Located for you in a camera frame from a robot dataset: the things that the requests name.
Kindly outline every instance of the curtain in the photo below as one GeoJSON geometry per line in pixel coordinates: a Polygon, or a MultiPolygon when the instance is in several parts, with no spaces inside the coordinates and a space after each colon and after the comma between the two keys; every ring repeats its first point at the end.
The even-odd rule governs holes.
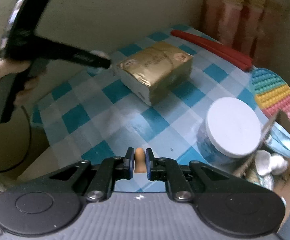
{"type": "Polygon", "coordinates": [[[205,0],[201,31],[267,67],[283,0],[205,0]]]}

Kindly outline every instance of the metal screw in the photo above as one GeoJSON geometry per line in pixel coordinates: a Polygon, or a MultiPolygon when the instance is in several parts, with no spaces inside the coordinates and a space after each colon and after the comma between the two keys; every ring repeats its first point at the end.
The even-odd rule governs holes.
{"type": "Polygon", "coordinates": [[[179,191],[175,194],[175,197],[180,200],[188,200],[192,197],[192,194],[188,191],[179,191]]]}
{"type": "Polygon", "coordinates": [[[104,196],[104,193],[99,190],[93,190],[87,194],[90,200],[99,200],[104,196]]]}

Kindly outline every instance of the rainbow pop it toy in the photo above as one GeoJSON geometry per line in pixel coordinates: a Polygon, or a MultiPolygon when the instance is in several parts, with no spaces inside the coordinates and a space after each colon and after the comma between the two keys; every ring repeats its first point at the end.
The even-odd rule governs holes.
{"type": "Polygon", "coordinates": [[[279,75],[258,68],[252,72],[251,84],[255,101],[268,118],[281,109],[290,119],[290,87],[279,75]]]}

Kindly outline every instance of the table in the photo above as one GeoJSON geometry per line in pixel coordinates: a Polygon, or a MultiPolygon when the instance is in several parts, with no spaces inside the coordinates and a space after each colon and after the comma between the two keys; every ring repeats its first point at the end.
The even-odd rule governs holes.
{"type": "MultiPolygon", "coordinates": [[[[261,124],[267,122],[250,92],[250,73],[171,36],[173,29],[211,39],[191,27],[176,25],[111,55],[117,64],[157,41],[165,41],[194,56],[190,78],[155,106],[143,103],[112,69],[95,75],[89,68],[38,102],[32,120],[43,125],[61,167],[81,159],[98,164],[107,157],[124,156],[128,147],[150,147],[155,157],[173,158],[179,164],[188,165],[190,160],[206,163],[197,148],[196,133],[209,106],[221,97],[244,101],[261,124]]],[[[115,191],[165,191],[165,186],[160,181],[149,182],[146,174],[134,174],[131,180],[116,182],[115,191]]]]}

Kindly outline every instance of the black cable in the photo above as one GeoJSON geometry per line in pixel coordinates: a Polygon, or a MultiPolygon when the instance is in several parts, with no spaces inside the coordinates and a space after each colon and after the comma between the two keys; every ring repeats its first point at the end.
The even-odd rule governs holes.
{"type": "Polygon", "coordinates": [[[24,155],[24,158],[17,164],[15,164],[14,166],[8,168],[8,169],[5,169],[5,170],[2,170],[0,171],[0,173],[4,173],[4,172],[7,172],[7,171],[11,171],[13,170],[14,168],[18,167],[19,165],[21,165],[25,160],[26,158],[28,157],[29,155],[29,149],[30,149],[30,145],[32,143],[32,127],[30,125],[30,117],[29,117],[29,114],[28,112],[26,111],[25,107],[24,106],[21,106],[21,109],[24,111],[24,114],[26,116],[26,119],[27,119],[27,122],[28,122],[28,128],[29,128],[29,142],[28,142],[28,148],[27,148],[27,151],[24,155]]]}

